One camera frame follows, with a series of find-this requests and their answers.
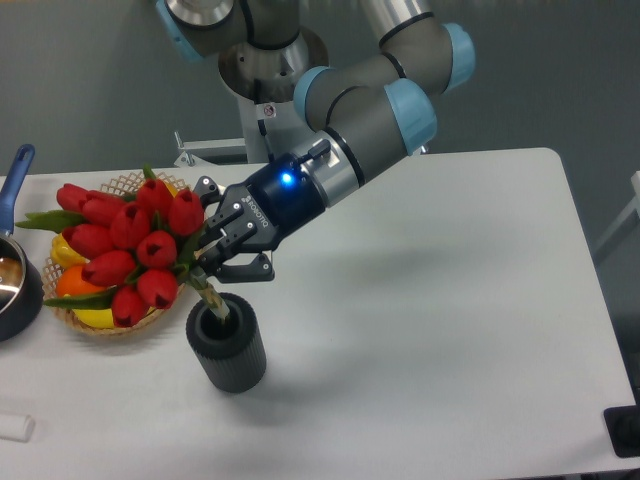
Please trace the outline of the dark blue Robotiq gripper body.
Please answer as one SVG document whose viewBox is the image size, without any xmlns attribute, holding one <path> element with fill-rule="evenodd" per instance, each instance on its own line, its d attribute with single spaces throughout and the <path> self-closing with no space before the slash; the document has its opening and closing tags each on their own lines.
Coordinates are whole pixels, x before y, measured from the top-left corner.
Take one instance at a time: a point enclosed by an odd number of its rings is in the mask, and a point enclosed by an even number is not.
<svg viewBox="0 0 640 480">
<path fill-rule="evenodd" d="M 285 154 L 226 188 L 203 232 L 203 262 L 221 264 L 241 253 L 274 250 L 325 211 L 305 157 Z"/>
</svg>

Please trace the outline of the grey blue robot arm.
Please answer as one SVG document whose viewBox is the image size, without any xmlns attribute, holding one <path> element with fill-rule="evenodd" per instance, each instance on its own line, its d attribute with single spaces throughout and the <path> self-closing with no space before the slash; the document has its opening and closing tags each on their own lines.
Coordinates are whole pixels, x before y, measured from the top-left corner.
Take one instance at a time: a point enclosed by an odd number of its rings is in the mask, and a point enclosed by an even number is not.
<svg viewBox="0 0 640 480">
<path fill-rule="evenodd" d="M 268 253 L 436 134 L 431 100 L 475 69 L 470 36 L 426 1 L 366 1 L 378 52 L 335 69 L 295 1 L 158 1 L 178 51 L 216 57 L 257 165 L 226 188 L 200 185 L 215 207 L 190 270 L 195 280 L 269 281 Z"/>
</svg>

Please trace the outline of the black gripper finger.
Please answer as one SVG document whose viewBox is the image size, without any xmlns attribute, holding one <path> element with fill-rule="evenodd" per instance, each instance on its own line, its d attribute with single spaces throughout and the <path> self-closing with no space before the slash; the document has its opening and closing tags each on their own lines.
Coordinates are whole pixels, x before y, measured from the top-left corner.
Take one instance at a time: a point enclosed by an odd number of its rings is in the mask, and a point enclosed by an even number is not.
<svg viewBox="0 0 640 480">
<path fill-rule="evenodd" d="M 271 257 L 266 252 L 256 253 L 246 264 L 227 265 L 220 252 L 213 250 L 200 255 L 199 266 L 220 283 L 269 282 L 275 278 Z"/>
<path fill-rule="evenodd" d="M 198 197 L 202 206 L 211 206 L 219 204 L 223 200 L 224 188 L 211 177 L 201 176 L 193 188 L 193 193 Z"/>
</svg>

